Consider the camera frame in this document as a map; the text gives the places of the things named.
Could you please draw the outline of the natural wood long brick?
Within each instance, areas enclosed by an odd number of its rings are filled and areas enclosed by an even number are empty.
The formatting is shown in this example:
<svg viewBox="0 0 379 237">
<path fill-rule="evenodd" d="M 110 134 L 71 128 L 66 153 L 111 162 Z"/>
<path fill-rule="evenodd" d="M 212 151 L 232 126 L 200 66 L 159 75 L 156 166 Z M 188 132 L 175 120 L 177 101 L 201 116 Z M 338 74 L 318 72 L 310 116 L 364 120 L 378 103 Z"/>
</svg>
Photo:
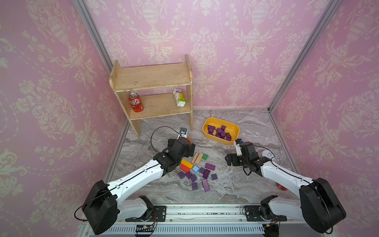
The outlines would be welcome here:
<svg viewBox="0 0 379 237">
<path fill-rule="evenodd" d="M 192 164 L 194 164 L 197 160 L 197 157 L 198 157 L 198 153 L 196 153 L 191 161 Z"/>
<path fill-rule="evenodd" d="M 196 158 L 196 160 L 195 160 L 195 164 L 199 164 L 200 162 L 201 162 L 201 160 L 202 160 L 202 157 L 203 157 L 203 154 L 202 153 L 200 153 L 198 156 L 197 156 L 197 158 Z"/>
</svg>

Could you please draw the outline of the light blue wooden brick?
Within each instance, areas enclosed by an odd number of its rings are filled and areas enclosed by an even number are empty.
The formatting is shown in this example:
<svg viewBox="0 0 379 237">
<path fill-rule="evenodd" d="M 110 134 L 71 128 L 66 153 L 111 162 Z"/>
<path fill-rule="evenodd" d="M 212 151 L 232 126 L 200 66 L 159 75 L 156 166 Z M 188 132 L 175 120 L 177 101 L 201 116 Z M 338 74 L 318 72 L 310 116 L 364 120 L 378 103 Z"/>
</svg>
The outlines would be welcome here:
<svg viewBox="0 0 379 237">
<path fill-rule="evenodd" d="M 199 172 L 199 168 L 198 168 L 197 166 L 193 166 L 192 170 L 193 170 L 195 173 Z"/>
</svg>

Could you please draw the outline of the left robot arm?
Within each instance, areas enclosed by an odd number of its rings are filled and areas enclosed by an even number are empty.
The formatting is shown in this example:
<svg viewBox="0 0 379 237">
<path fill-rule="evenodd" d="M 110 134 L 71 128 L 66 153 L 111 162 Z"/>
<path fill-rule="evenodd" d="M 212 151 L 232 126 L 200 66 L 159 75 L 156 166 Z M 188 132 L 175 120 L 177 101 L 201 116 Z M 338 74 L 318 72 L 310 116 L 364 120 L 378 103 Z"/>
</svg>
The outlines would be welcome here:
<svg viewBox="0 0 379 237">
<path fill-rule="evenodd" d="M 96 182 L 79 208 L 94 234 L 106 232 L 118 220 L 153 220 L 156 217 L 154 205 L 146 196 L 132 200 L 129 197 L 145 185 L 174 171 L 184 157 L 193 156 L 194 149 L 195 145 L 185 137 L 170 139 L 167 148 L 136 171 L 109 183 L 103 180 Z"/>
</svg>

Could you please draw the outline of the yellow wooden brick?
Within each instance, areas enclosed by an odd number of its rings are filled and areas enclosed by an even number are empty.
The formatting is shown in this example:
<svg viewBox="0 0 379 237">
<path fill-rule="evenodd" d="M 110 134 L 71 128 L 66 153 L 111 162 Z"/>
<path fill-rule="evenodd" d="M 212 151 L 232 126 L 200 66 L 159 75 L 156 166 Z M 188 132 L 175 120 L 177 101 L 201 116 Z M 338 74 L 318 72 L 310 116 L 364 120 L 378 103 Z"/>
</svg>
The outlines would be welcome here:
<svg viewBox="0 0 379 237">
<path fill-rule="evenodd" d="M 186 161 L 186 160 L 182 160 L 181 161 L 181 164 L 183 164 L 184 166 L 188 167 L 189 169 L 192 169 L 193 168 L 193 164 Z"/>
</svg>

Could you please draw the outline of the white green juice carton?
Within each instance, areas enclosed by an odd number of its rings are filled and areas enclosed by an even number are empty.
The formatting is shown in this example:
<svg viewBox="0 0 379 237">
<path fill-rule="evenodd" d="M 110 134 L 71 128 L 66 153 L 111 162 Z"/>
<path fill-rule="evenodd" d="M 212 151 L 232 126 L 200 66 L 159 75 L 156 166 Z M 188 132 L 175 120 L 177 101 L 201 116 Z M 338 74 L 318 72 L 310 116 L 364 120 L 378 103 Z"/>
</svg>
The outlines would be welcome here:
<svg viewBox="0 0 379 237">
<path fill-rule="evenodd" d="M 184 98 L 184 95 L 180 89 L 174 89 L 173 91 L 175 101 L 178 107 L 184 107 L 186 104 L 186 100 Z"/>
</svg>

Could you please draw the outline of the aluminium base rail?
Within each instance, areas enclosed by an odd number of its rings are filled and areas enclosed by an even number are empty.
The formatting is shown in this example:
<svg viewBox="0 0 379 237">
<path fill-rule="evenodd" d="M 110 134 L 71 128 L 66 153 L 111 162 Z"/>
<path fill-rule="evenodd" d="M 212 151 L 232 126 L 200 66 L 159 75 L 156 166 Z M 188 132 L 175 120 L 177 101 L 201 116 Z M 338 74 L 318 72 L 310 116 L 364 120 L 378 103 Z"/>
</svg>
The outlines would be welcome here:
<svg viewBox="0 0 379 237">
<path fill-rule="evenodd" d="M 257 204 L 159 204 L 156 222 L 118 220 L 103 237 L 320 237 L 291 217 L 265 221 Z"/>
</svg>

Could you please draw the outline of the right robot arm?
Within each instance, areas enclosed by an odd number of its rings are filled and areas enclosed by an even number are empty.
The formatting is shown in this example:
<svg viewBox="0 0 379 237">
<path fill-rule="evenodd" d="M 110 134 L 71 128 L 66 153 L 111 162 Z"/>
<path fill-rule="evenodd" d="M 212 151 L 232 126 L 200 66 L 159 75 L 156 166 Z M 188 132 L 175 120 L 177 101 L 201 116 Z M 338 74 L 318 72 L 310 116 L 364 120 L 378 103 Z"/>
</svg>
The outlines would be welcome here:
<svg viewBox="0 0 379 237">
<path fill-rule="evenodd" d="M 271 150 L 264 148 L 259 155 L 256 147 L 251 142 L 238 139 L 235 142 L 236 153 L 227 154 L 225 160 L 228 166 L 242 167 L 247 176 L 254 173 L 272 180 L 297 197 L 285 199 L 271 195 L 260 202 L 260 217 L 275 226 L 270 231 L 278 236 L 281 220 L 291 217 L 306 222 L 318 233 L 332 234 L 333 227 L 346 218 L 346 212 L 329 182 L 283 168 L 277 164 Z"/>
</svg>

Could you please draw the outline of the red flat wooden brick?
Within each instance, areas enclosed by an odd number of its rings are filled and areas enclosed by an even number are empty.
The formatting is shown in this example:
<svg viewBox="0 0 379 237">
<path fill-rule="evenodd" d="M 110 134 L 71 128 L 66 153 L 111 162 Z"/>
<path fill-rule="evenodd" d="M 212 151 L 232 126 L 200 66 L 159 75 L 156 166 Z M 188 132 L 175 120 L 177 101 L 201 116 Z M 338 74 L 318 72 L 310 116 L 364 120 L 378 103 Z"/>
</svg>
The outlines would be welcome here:
<svg viewBox="0 0 379 237">
<path fill-rule="evenodd" d="M 191 168 L 187 167 L 186 165 L 181 164 L 180 170 L 183 171 L 184 173 L 188 173 L 191 170 Z"/>
</svg>

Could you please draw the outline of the yellow plastic storage bin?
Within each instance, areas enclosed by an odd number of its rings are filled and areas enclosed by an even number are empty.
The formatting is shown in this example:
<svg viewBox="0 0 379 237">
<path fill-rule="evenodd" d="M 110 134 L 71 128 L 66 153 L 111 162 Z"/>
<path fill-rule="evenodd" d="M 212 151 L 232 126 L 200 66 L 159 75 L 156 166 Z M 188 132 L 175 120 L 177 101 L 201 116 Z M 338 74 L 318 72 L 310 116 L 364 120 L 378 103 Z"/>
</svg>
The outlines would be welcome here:
<svg viewBox="0 0 379 237">
<path fill-rule="evenodd" d="M 215 126 L 216 129 L 213 132 L 208 132 L 208 125 Z M 206 138 L 225 145 L 233 145 L 234 141 L 239 137 L 240 132 L 238 125 L 215 117 L 208 118 L 202 130 Z"/>
</svg>

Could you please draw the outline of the red cola can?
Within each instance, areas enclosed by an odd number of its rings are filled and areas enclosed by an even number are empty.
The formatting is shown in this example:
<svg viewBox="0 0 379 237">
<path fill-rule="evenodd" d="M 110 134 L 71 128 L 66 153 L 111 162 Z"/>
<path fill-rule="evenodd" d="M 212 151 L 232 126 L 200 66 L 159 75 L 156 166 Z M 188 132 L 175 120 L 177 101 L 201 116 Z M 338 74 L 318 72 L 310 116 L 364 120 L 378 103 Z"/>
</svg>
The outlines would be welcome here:
<svg viewBox="0 0 379 237">
<path fill-rule="evenodd" d="M 142 104 L 141 97 L 137 92 L 132 91 L 128 96 L 128 100 L 134 112 L 140 113 L 143 111 L 144 106 Z"/>
</svg>

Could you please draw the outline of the purple long front brick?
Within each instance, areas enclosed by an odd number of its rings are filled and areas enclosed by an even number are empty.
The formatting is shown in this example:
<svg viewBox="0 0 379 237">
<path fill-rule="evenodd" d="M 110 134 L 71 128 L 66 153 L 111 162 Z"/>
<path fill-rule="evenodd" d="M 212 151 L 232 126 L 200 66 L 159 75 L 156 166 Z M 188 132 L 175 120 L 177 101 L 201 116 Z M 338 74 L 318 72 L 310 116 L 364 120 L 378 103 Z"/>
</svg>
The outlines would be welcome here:
<svg viewBox="0 0 379 237">
<path fill-rule="evenodd" d="M 203 179 L 203 180 L 202 180 L 202 185 L 203 185 L 203 188 L 204 188 L 204 191 L 205 191 L 205 192 L 210 191 L 210 187 L 209 187 L 209 184 L 208 184 L 208 180 L 207 180 L 207 179 Z"/>
</svg>

